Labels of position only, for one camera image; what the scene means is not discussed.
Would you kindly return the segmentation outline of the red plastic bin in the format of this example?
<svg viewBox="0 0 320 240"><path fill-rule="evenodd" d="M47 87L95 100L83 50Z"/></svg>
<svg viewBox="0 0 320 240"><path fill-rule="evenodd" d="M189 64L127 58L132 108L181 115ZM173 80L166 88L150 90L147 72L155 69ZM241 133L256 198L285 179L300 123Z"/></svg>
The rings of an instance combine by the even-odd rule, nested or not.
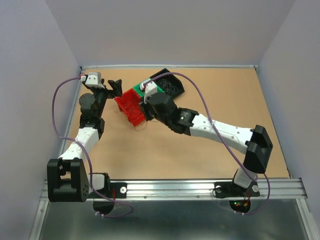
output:
<svg viewBox="0 0 320 240"><path fill-rule="evenodd" d="M118 109L123 112L127 120L134 126L145 121L145 116L140 108L140 95L133 89L129 89L115 99Z"/></svg>

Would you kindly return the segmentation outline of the black plastic bin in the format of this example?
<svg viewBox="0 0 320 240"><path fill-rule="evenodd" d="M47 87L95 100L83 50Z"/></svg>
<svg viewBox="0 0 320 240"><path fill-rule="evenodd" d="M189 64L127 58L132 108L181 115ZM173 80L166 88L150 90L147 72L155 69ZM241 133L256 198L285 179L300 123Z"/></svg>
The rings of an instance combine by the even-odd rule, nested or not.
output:
<svg viewBox="0 0 320 240"><path fill-rule="evenodd" d="M182 82L172 74L165 75L154 82L173 99L179 97L185 92Z"/></svg>

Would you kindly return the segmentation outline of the green plastic bin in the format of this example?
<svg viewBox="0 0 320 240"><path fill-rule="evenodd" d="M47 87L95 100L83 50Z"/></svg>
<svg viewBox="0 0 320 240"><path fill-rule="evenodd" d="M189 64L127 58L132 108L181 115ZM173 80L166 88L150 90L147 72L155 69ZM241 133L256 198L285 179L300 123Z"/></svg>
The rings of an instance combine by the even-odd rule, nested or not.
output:
<svg viewBox="0 0 320 240"><path fill-rule="evenodd" d="M145 96L146 87L143 86L143 82L138 83L132 88L141 98Z"/></svg>

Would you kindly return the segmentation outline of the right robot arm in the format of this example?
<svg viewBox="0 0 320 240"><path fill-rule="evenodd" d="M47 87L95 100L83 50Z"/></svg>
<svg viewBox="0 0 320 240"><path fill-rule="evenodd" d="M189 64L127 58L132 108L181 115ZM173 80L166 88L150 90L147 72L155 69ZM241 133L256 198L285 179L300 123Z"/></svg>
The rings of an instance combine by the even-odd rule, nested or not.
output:
<svg viewBox="0 0 320 240"><path fill-rule="evenodd" d="M139 105L147 121L156 119L177 134L222 143L233 157L232 150L244 154L243 162L236 161L239 168L230 182L233 194L242 195L259 174L266 172L273 143L265 127L237 127L213 120L195 110L177 107L164 92L148 96Z"/></svg>

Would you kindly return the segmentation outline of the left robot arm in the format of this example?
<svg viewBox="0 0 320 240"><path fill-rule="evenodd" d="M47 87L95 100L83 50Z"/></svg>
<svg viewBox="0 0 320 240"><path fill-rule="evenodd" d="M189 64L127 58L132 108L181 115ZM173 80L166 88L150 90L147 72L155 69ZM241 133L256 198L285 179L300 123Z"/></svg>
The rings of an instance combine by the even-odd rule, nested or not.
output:
<svg viewBox="0 0 320 240"><path fill-rule="evenodd" d="M47 163L47 190L51 202L84 202L92 187L93 177L86 172L84 159L101 139L105 121L102 118L108 99L121 97L122 80L108 80L108 89L104 80L98 77L82 75L77 80L90 91L78 99L80 106L79 129L75 138L66 137L71 144L58 158Z"/></svg>

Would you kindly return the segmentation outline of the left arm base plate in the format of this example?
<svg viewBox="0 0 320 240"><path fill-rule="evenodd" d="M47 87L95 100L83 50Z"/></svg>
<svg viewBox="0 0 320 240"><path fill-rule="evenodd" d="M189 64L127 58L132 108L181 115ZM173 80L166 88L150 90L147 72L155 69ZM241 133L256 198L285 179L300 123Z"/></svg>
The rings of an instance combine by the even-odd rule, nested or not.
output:
<svg viewBox="0 0 320 240"><path fill-rule="evenodd" d="M113 199L125 199L127 197L127 184L125 182L94 182L94 189L101 195ZM76 200L84 202L87 198L100 198L91 188L89 183L81 183L76 191Z"/></svg>

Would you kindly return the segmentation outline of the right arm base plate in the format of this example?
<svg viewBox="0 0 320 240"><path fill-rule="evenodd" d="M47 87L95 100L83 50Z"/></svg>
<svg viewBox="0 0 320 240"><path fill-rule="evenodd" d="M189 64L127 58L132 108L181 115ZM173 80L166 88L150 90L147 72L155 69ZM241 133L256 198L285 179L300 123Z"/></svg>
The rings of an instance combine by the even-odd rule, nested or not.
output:
<svg viewBox="0 0 320 240"><path fill-rule="evenodd" d="M247 188L238 186L232 181L219 181L214 183L212 195L218 199L259 197L260 191L256 181Z"/></svg>

